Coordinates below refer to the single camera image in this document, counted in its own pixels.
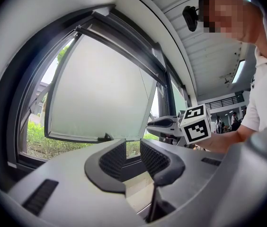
shirt collar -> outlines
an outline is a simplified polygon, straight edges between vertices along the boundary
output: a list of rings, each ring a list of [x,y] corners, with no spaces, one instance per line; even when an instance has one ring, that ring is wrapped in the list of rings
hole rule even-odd
[[[255,56],[256,56],[256,60],[257,60],[256,67],[267,63],[267,58],[264,57],[263,55],[261,55],[260,50],[257,47],[255,50]]]

hedge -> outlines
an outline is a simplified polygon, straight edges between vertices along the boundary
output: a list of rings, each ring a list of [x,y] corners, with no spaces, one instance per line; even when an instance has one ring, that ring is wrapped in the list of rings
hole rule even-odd
[[[144,139],[159,140],[152,134],[145,134]],[[27,154],[38,158],[51,159],[63,152],[91,146],[89,143],[74,143],[52,140],[44,136],[44,127],[28,121],[27,125]],[[126,155],[132,157],[140,154],[140,141],[126,143]]]

balcony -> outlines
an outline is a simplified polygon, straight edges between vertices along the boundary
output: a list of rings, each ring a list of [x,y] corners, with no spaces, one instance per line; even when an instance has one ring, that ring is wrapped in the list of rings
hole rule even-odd
[[[211,103],[207,103],[206,108],[214,109],[214,108],[219,108],[219,107],[224,107],[232,104],[238,104],[244,102],[244,97],[242,94],[237,95],[237,96],[232,96],[228,98],[224,98],[221,100],[217,100]]]

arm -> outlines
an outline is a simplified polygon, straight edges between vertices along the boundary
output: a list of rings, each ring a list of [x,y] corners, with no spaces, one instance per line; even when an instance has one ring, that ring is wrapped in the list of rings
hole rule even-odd
[[[229,132],[226,134],[212,133],[211,138],[202,140],[197,144],[200,147],[203,147],[213,152],[226,153],[230,145],[238,142],[244,142],[254,132],[256,131],[247,128],[244,125],[241,125],[237,131]]]

corrugated ceiling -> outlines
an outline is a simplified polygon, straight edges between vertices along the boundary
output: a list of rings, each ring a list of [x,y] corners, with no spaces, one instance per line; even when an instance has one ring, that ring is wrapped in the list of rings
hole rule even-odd
[[[236,85],[231,79],[236,71],[241,54],[242,44],[226,39],[220,33],[206,33],[201,23],[195,32],[189,31],[182,11],[185,6],[198,7],[198,0],[152,0],[165,14],[179,35],[187,52],[193,69],[197,87],[198,100],[205,100],[211,95],[221,96],[234,90],[248,88],[255,71],[247,70],[244,80]]]

